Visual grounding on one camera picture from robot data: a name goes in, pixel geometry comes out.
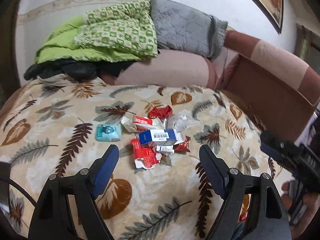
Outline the person right hand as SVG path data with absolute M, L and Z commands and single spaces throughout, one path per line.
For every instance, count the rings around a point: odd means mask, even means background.
M 290 189 L 290 182 L 285 182 L 281 189 L 283 191 L 283 195 L 281 196 L 281 200 L 284 204 L 286 211 L 292 205 L 292 199 L 287 194 Z M 303 196 L 303 205 L 305 206 L 305 211 L 301 216 L 300 221 L 296 226 L 291 229 L 291 237 L 292 239 L 298 239 L 298 237 L 306 230 L 312 219 L 314 218 L 317 210 L 319 209 L 319 194 L 316 193 L 306 193 Z

